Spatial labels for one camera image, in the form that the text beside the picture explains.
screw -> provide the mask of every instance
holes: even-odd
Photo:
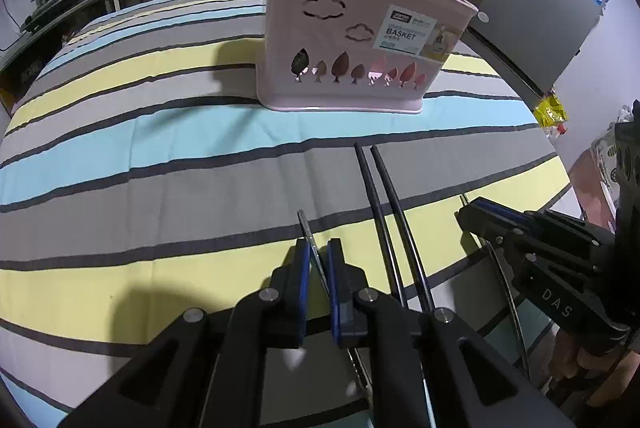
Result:
[[[260,300],[262,300],[263,302],[273,302],[274,300],[278,299],[278,296],[280,296],[280,293],[273,287],[267,287],[261,290],[258,293],[258,296],[260,297]]]
[[[191,309],[187,309],[182,313],[182,318],[187,323],[197,323],[204,318],[204,312],[202,311],[202,309],[192,307]]]
[[[436,310],[434,310],[433,316],[437,319],[437,321],[442,323],[449,323],[453,318],[455,318],[455,314],[453,313],[453,311],[451,309],[447,309],[446,307],[438,307]]]
[[[358,291],[358,298],[363,302],[375,302],[378,299],[378,291],[371,287],[365,287]]]

finger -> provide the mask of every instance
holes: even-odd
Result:
[[[554,379],[572,378],[578,373],[578,343],[564,331],[556,334],[556,345],[549,363],[549,371]]]
[[[609,370],[611,365],[620,357],[623,350],[625,350],[624,347],[618,346],[606,356],[598,358],[581,348],[580,351],[578,351],[577,361],[582,368],[589,370]]]
[[[594,392],[587,401],[587,404],[589,406],[599,407],[619,398],[633,378],[639,364],[640,355],[635,352],[629,352],[609,376],[609,379]]]

tablecloth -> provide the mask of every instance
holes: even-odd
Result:
[[[255,98],[264,13],[265,0],[155,0],[103,16],[20,102],[0,145],[0,377],[38,428],[183,310],[266,286],[301,234],[299,209],[320,246],[340,237],[347,262],[388,291],[355,140],[380,148],[436,304],[517,364],[492,266],[454,212],[466,192],[579,216],[530,111],[463,45],[418,115],[267,110]],[[516,302],[535,352],[551,324]],[[261,424],[369,423],[326,314],[312,277],[305,346],[268,353]]]

refrigerator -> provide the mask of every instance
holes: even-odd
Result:
[[[491,46],[495,55],[503,55],[503,63],[526,84],[534,85],[530,87],[533,92],[543,94],[577,55],[606,2],[482,0],[478,15],[469,24],[470,32]]]

pink plastic basket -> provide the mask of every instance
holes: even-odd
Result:
[[[466,0],[267,0],[258,98],[273,110],[420,112],[477,11]]]

